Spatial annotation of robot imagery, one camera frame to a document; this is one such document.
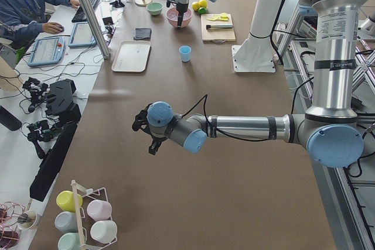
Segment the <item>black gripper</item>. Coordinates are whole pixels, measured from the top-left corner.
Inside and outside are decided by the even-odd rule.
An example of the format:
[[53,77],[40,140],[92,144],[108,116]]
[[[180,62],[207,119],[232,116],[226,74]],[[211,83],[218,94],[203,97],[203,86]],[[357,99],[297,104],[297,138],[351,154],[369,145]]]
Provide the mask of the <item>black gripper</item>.
[[176,10],[178,11],[178,19],[177,19],[176,28],[180,29],[182,27],[183,15],[184,15],[184,13],[187,12],[188,5],[187,4],[182,4],[182,3],[177,3]]
[[148,151],[150,154],[156,155],[158,148],[161,146],[162,142],[165,141],[165,137],[159,136],[159,135],[156,136],[154,134],[151,134],[151,137],[152,137],[152,143],[149,146]]

